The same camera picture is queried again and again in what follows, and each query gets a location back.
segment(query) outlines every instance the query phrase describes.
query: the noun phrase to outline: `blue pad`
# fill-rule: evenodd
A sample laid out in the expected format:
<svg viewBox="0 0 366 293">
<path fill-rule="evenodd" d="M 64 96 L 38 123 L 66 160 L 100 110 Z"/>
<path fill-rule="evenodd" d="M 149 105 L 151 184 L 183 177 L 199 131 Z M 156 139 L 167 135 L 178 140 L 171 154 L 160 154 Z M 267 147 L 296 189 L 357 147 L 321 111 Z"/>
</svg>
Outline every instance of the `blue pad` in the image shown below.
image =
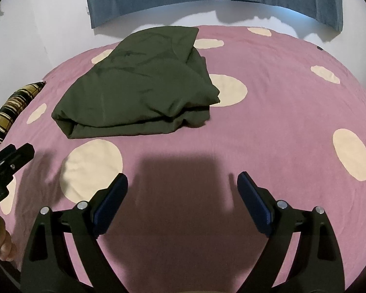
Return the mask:
<svg viewBox="0 0 366 293">
<path fill-rule="evenodd" d="M 251 182 L 250 177 L 246 172 L 239 174 L 237 178 L 237 189 L 256 225 L 256 228 L 260 233 L 269 237 L 272 232 L 272 212 L 259 195 L 257 190 L 258 187 L 254 182 Z"/>
<path fill-rule="evenodd" d="M 105 234 L 110 226 L 112 219 L 118 211 L 123 199 L 128 191 L 128 179 L 125 175 L 118 175 L 114 181 L 110 184 L 108 189 L 100 190 L 104 192 L 104 199 L 100 202 L 100 205 L 96 208 L 93 216 L 94 223 L 94 235 Z"/>
</svg>

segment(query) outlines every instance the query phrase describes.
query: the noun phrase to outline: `metal screw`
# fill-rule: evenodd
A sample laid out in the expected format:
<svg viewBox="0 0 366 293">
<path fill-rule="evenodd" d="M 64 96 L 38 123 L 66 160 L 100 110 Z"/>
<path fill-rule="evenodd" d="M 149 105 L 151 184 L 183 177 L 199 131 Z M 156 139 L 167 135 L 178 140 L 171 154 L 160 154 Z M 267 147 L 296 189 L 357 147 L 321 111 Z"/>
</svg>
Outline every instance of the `metal screw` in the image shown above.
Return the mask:
<svg viewBox="0 0 366 293">
<path fill-rule="evenodd" d="M 277 206 L 281 209 L 285 209 L 287 207 L 287 203 L 284 200 L 278 200 Z"/>
<path fill-rule="evenodd" d="M 317 206 L 317 207 L 316 207 L 316 211 L 317 211 L 319 214 L 323 214 L 323 213 L 325 213 L 324 208 L 323 208 L 323 207 L 321 207 L 321 206 Z"/>
<path fill-rule="evenodd" d="M 77 204 L 78 209 L 86 209 L 87 206 L 88 206 L 88 203 L 86 201 L 81 201 L 80 203 Z"/>
<path fill-rule="evenodd" d="M 40 213 L 46 215 L 49 212 L 49 207 L 42 207 Z"/>
</svg>

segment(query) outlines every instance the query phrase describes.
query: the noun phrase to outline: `polka dot bedsheet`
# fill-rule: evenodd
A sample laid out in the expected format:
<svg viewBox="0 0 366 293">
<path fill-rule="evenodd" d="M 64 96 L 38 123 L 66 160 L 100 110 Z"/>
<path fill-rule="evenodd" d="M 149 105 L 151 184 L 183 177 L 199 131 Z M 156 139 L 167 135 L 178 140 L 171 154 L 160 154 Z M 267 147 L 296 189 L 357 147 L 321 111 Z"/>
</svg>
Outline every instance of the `polka dot bedsheet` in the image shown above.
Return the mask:
<svg viewBox="0 0 366 293">
<path fill-rule="evenodd" d="M 314 44 L 264 28 L 199 28 L 195 46 L 221 100 L 200 128 L 67 139 L 50 116 L 54 107 L 116 44 L 44 78 L 0 145 L 28 142 L 36 150 L 0 204 L 20 252 L 41 207 L 69 209 L 123 172 L 128 194 L 98 242 L 129 292 L 235 292 L 266 244 L 236 189 L 247 171 L 275 199 L 325 208 L 349 286 L 366 265 L 366 91 Z M 297 241 L 276 284 L 287 277 Z M 89 283 L 70 236 L 67 243 Z"/>
</svg>

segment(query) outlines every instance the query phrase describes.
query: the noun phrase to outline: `green garment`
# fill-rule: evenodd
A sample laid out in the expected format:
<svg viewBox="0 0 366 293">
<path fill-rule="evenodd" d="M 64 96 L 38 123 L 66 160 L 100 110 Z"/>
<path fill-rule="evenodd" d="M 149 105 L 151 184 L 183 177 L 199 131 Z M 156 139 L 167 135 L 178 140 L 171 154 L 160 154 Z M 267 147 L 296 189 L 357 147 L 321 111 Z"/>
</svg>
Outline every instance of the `green garment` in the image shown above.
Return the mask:
<svg viewBox="0 0 366 293">
<path fill-rule="evenodd" d="M 193 47 L 198 31 L 164 26 L 131 34 L 75 81 L 52 118 L 69 139 L 203 125 L 219 90 Z"/>
</svg>

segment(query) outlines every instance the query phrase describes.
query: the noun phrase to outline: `pillow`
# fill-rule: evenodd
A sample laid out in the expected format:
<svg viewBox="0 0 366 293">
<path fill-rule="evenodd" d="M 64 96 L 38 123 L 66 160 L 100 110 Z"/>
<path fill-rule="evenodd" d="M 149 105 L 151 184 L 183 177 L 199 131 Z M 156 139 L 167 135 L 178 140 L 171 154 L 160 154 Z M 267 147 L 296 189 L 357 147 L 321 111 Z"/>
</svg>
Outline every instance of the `pillow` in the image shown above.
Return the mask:
<svg viewBox="0 0 366 293">
<path fill-rule="evenodd" d="M 29 105 L 35 96 L 46 85 L 41 80 L 35 84 L 29 84 L 14 92 L 0 109 L 0 143 L 4 140 L 12 124 L 20 113 Z"/>
</svg>

